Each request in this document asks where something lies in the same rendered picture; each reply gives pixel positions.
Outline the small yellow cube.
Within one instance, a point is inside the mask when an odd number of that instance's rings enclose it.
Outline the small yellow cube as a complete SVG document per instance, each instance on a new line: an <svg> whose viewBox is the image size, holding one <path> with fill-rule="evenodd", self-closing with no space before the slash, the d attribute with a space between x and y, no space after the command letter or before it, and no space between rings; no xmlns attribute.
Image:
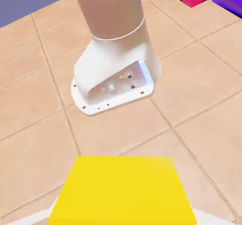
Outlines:
<svg viewBox="0 0 242 225"><path fill-rule="evenodd" d="M197 225L169 157L79 156L49 225Z"/></svg>

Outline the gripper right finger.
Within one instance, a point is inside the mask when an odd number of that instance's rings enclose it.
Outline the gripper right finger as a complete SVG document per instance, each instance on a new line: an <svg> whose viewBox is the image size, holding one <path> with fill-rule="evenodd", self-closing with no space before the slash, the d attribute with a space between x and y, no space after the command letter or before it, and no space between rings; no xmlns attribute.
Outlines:
<svg viewBox="0 0 242 225"><path fill-rule="evenodd" d="M191 207L195 215L197 225L233 225L232 222L226 221L212 214L206 213L194 207Z"/></svg>

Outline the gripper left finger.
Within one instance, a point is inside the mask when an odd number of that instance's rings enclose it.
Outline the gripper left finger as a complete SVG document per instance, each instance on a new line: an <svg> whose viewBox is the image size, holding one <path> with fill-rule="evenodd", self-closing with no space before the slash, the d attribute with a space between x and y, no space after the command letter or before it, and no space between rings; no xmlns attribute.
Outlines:
<svg viewBox="0 0 242 225"><path fill-rule="evenodd" d="M58 200L58 197L48 209L43 209L37 213L26 216L20 220L10 222L7 225L34 225L37 222L47 219L50 217L57 200Z"/></svg>

